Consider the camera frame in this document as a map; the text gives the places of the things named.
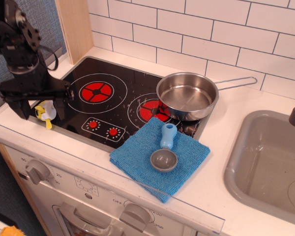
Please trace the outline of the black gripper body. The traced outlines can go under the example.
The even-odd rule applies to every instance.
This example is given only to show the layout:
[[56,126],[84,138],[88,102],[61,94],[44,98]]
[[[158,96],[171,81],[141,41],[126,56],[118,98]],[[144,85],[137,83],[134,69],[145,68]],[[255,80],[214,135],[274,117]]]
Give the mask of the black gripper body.
[[74,97],[70,83],[52,77],[44,67],[13,76],[13,79],[0,83],[0,93],[6,102],[42,99],[70,101]]

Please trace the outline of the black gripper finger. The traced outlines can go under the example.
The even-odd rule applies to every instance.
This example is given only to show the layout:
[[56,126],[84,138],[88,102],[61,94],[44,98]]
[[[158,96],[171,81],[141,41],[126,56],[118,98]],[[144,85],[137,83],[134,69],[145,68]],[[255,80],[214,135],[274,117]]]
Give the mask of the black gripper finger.
[[22,119],[27,120],[30,116],[30,104],[27,100],[8,102],[9,107]]
[[64,98],[56,98],[53,100],[54,107],[57,111],[57,114],[61,120],[65,118],[65,106],[66,101]]

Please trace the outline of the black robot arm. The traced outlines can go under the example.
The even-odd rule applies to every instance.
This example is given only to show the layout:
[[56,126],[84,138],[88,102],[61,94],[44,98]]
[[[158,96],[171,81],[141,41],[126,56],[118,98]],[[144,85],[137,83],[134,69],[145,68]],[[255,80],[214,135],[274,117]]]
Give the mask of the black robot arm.
[[21,118],[30,116],[30,100],[52,100],[60,119],[74,98],[70,83],[50,75],[40,44],[39,30],[31,26],[13,0],[0,0],[0,54],[13,79],[0,82],[4,102]]

